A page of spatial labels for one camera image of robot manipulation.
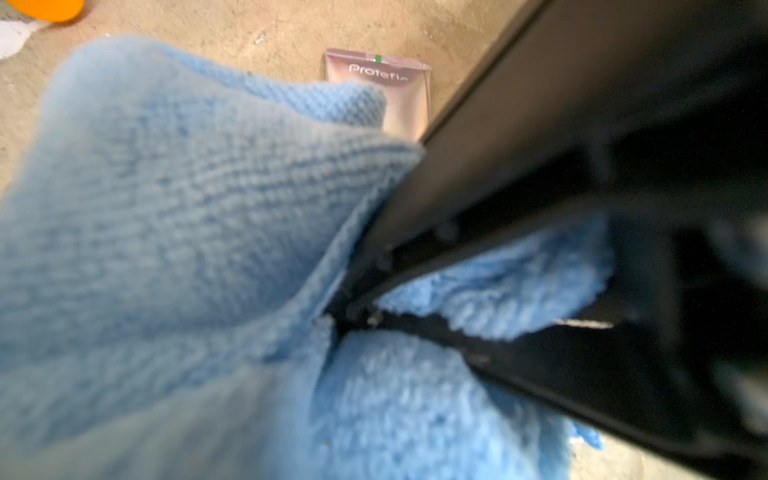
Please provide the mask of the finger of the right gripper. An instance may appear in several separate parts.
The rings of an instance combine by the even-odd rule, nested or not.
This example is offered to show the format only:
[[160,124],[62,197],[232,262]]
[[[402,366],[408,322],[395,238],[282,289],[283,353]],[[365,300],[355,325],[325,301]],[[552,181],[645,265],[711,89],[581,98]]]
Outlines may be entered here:
[[513,341],[451,330],[439,316],[336,309],[343,333],[399,331],[457,350],[491,385],[716,479],[764,479],[767,440],[741,422],[705,369],[719,354],[706,337],[672,338],[648,324],[547,327]]
[[344,282],[419,276],[596,212],[672,225],[767,208],[763,1],[535,1],[429,129]]

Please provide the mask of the clear pink tube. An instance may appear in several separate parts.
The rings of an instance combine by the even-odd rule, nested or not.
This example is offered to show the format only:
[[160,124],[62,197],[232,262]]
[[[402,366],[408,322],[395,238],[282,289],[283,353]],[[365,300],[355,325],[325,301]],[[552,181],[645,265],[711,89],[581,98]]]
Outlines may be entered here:
[[430,65],[411,58],[327,49],[325,70],[330,82],[357,81],[383,92],[385,132],[418,141],[427,130],[431,116]]

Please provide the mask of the blue microfiber cloth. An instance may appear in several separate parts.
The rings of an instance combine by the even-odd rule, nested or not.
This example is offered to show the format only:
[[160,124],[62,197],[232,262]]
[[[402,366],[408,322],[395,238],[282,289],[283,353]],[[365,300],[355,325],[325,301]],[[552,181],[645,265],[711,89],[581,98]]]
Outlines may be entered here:
[[565,479],[593,430],[326,307],[422,150],[356,83],[167,44],[54,75],[1,202],[5,479]]

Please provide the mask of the orange cap toothpaste tube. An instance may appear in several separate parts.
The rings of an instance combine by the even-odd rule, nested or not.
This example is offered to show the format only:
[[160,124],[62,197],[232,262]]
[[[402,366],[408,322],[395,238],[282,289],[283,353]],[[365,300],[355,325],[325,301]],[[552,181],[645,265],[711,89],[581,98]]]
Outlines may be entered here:
[[8,0],[20,13],[52,23],[75,19],[84,9],[84,0]]

